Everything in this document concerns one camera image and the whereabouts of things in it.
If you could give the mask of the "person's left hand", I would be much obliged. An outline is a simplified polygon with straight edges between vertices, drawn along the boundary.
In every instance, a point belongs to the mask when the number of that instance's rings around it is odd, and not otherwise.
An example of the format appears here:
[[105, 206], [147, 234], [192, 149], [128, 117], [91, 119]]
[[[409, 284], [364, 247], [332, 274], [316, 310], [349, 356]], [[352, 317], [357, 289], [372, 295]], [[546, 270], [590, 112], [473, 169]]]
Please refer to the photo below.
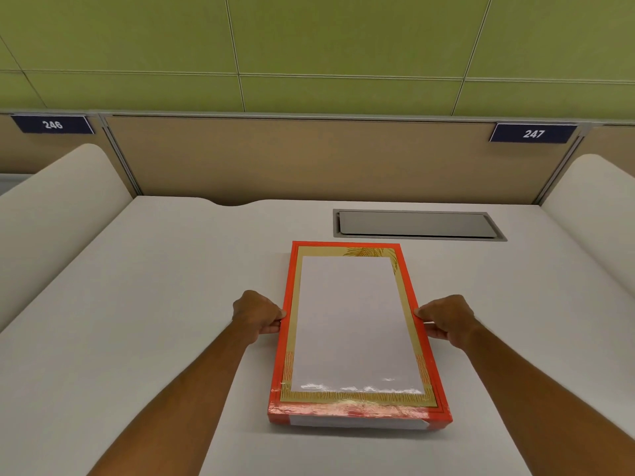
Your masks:
[[268, 321], [269, 311], [274, 307], [279, 306], [257, 291], [244, 291], [242, 296], [234, 301], [231, 327], [239, 330], [249, 343], [256, 342], [260, 335], [278, 334], [283, 320]]

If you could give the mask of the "person's right forearm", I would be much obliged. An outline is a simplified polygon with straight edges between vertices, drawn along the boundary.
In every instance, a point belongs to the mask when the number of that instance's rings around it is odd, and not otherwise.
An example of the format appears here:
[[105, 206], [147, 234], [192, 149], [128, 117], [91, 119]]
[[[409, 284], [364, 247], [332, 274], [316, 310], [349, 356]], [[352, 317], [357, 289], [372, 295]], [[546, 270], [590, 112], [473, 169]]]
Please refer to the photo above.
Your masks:
[[462, 349], [533, 476], [635, 476], [635, 440], [482, 324]]

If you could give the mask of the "beige desk partition panel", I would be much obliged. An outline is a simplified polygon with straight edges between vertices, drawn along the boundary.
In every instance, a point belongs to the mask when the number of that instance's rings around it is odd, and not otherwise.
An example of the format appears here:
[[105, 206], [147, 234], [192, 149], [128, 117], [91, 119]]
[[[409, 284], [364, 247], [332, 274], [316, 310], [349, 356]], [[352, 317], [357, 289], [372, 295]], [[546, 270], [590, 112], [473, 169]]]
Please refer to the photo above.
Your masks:
[[565, 143], [490, 141], [492, 122], [107, 117], [141, 192], [258, 200], [531, 204]]

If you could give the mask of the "person's right hand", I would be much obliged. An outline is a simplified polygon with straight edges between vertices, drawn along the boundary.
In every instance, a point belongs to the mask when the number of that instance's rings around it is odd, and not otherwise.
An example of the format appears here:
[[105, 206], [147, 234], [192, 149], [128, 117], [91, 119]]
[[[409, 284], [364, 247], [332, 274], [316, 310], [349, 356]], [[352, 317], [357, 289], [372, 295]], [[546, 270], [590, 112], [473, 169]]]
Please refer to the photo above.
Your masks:
[[433, 306], [434, 317], [434, 321], [416, 317], [423, 323], [426, 335], [448, 341], [458, 349], [465, 350], [474, 332], [483, 327], [462, 295], [446, 296], [424, 305]]

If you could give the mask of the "person's left forearm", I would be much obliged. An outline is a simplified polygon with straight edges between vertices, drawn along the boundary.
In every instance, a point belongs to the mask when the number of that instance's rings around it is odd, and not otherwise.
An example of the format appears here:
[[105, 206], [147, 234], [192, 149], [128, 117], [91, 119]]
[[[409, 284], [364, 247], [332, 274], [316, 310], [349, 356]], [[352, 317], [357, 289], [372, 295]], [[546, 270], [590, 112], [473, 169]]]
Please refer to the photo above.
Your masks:
[[232, 321], [151, 400], [88, 476], [199, 476], [256, 325]]

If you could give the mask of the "red box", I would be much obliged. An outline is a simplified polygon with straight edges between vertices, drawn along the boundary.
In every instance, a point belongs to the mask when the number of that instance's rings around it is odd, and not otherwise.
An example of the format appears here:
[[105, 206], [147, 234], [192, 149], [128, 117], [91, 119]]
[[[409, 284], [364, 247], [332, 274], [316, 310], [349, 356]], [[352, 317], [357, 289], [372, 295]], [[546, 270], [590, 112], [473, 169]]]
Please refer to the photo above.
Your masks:
[[453, 422], [400, 244], [294, 241], [271, 424], [440, 430]]

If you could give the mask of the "dark blue number sign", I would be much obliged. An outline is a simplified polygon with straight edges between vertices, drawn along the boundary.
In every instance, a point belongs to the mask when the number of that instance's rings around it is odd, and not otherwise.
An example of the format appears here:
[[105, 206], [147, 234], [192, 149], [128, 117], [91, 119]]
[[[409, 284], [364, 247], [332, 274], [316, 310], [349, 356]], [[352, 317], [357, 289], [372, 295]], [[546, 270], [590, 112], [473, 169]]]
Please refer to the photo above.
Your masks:
[[577, 129], [577, 124], [497, 123], [489, 142], [566, 144]]
[[20, 131], [28, 135], [94, 135], [83, 115], [11, 114]]

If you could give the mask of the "white curved side divider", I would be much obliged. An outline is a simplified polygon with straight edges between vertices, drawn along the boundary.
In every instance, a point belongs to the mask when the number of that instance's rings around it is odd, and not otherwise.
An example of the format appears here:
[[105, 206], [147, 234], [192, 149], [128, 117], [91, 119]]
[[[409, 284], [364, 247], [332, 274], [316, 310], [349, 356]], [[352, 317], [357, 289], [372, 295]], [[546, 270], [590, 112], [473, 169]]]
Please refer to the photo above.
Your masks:
[[582, 155], [542, 209], [635, 297], [634, 176], [600, 155]]
[[95, 144], [0, 195], [0, 333], [132, 200]]

